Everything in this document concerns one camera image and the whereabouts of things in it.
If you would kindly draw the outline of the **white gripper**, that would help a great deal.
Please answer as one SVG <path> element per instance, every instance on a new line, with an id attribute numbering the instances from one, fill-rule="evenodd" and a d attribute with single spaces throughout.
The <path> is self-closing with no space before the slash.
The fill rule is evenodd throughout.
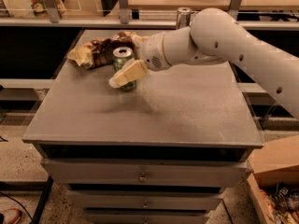
<path id="1" fill-rule="evenodd" d="M 164 56 L 164 35 L 165 32 L 151 35 L 140 49 L 140 58 L 143 60 L 129 60 L 114 76 L 109 80 L 109 85 L 117 89 L 129 82 L 138 80 L 152 71 L 162 71 L 169 69 L 171 65 Z"/>

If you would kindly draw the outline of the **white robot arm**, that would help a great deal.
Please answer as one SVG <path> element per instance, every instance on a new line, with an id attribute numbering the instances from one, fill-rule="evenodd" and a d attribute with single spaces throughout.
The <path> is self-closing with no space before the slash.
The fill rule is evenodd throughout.
<path id="1" fill-rule="evenodd" d="M 147 38 L 136 36 L 134 43 L 137 56 L 109 80 L 113 88 L 140 79 L 149 70 L 231 62 L 299 119 L 299 58 L 251 35 L 220 9 L 204 9 L 188 27 Z"/>

